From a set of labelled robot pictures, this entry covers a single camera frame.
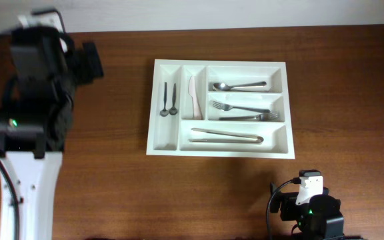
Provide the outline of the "small steel teaspoon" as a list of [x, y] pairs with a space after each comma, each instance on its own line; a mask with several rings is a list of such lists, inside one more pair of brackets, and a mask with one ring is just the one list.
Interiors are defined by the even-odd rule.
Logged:
[[176, 100], [177, 100], [177, 84], [175, 83], [173, 85], [173, 92], [172, 92], [172, 107], [169, 109], [170, 115], [176, 115], [178, 112], [176, 108]]
[[167, 83], [164, 82], [164, 88], [163, 88], [163, 108], [160, 110], [159, 114], [162, 117], [168, 116], [169, 112], [167, 110], [166, 104], [167, 104]]

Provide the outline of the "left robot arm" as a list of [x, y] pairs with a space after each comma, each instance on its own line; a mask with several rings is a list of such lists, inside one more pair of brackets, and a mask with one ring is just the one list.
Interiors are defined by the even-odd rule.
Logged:
[[0, 239], [50, 239], [75, 92], [103, 76], [96, 44], [54, 27], [11, 33], [15, 74], [0, 106]]

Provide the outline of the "pink plastic knife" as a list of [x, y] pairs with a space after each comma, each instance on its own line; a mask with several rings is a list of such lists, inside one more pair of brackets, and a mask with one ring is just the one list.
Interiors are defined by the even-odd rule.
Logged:
[[192, 98], [193, 118], [196, 120], [202, 120], [202, 112], [199, 106], [199, 100], [196, 91], [195, 77], [192, 75], [189, 79], [188, 94]]

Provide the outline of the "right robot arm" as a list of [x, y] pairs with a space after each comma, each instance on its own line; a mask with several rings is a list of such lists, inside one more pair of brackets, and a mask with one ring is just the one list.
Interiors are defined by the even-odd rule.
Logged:
[[300, 170], [299, 176], [280, 186], [271, 183], [266, 208], [266, 226], [270, 230], [269, 215], [279, 213], [282, 221], [294, 221], [293, 239], [344, 239], [344, 217], [341, 201], [329, 195], [323, 186], [320, 171]]

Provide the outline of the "steel fork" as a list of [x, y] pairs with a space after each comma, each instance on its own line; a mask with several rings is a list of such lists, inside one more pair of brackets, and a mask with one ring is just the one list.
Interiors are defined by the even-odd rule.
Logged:
[[220, 117], [220, 121], [272, 121], [279, 118], [278, 112], [261, 113], [241, 117]]
[[259, 109], [253, 107], [242, 107], [237, 105], [230, 105], [227, 103], [222, 103], [218, 101], [210, 101], [208, 102], [208, 106], [218, 109], [220, 111], [232, 111], [232, 110], [242, 110], [242, 111], [250, 111], [254, 113], [270, 113], [270, 109]]

